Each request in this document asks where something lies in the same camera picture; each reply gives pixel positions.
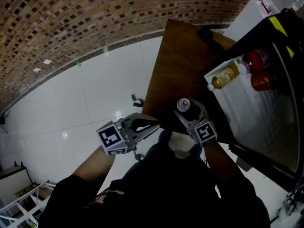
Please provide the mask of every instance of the bottle cap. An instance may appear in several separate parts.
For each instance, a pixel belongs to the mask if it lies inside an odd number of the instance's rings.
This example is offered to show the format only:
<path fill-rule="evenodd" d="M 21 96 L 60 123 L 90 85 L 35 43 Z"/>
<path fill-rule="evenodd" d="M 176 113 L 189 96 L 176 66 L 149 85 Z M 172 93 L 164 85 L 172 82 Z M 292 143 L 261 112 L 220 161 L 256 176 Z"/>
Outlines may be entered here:
<path fill-rule="evenodd" d="M 187 98 L 179 99 L 177 102 L 177 109 L 180 112 L 186 112 L 187 110 L 189 110 L 190 109 L 190 100 L 188 100 Z"/>
<path fill-rule="evenodd" d="M 246 74 L 250 73 L 249 65 L 246 62 L 239 63 L 237 65 L 237 67 L 238 67 L 237 69 L 241 75 L 246 75 Z"/>
<path fill-rule="evenodd" d="M 208 85 L 207 85 L 207 88 L 208 88 L 208 90 L 210 90 L 210 91 L 213 91 L 213 90 L 215 89 L 213 84 L 208 84 Z"/>

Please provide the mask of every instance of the white bottle cap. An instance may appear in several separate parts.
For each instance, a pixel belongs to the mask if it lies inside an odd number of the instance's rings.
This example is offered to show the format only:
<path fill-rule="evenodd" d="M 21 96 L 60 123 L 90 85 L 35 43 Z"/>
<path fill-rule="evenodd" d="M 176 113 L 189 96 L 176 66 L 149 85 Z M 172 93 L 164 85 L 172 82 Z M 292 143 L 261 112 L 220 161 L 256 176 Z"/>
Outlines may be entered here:
<path fill-rule="evenodd" d="M 213 84 L 208 84 L 208 85 L 207 85 L 207 88 L 208 88 L 208 90 L 210 90 L 210 91 L 213 91 L 213 90 L 215 89 Z"/>
<path fill-rule="evenodd" d="M 237 65 L 237 69 L 241 75 L 249 74 L 250 69 L 248 63 L 242 62 Z"/>

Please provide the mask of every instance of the black shirt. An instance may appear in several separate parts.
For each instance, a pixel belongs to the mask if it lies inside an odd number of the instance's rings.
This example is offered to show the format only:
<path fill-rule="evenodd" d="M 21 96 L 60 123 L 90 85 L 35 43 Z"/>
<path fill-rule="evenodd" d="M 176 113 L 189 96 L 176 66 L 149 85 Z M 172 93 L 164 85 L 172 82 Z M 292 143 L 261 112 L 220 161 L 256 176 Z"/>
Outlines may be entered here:
<path fill-rule="evenodd" d="M 78 176 L 60 181 L 39 227 L 270 227 L 263 202 L 241 172 L 218 188 L 221 198 L 202 160 L 145 158 L 97 197 L 96 185 Z"/>

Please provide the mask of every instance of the brick wall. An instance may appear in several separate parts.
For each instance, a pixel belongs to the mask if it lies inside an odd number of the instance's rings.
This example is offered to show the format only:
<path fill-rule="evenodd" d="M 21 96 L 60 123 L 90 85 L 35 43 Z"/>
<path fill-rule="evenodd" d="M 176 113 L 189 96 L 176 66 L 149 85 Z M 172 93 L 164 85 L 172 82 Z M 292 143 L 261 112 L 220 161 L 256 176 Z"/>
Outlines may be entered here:
<path fill-rule="evenodd" d="M 168 18 L 232 21 L 249 0 L 0 0 L 0 112 L 67 62 Z M 53 62 L 43 64 L 45 59 Z M 39 67 L 41 71 L 33 72 Z"/>

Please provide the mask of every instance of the forearm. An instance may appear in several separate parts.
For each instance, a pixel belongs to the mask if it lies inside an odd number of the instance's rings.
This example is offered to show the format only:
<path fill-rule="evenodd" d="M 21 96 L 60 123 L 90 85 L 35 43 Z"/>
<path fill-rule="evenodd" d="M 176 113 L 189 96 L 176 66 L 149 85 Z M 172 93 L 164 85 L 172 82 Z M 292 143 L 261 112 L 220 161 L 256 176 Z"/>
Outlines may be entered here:
<path fill-rule="evenodd" d="M 206 159 L 217 184 L 225 183 L 230 177 L 240 174 L 241 171 L 228 156 L 218 142 L 211 143 L 204 148 Z"/>
<path fill-rule="evenodd" d="M 105 178 L 115 160 L 115 155 L 107 156 L 101 147 L 97 148 L 77 169 L 74 175 L 87 182 Z"/>

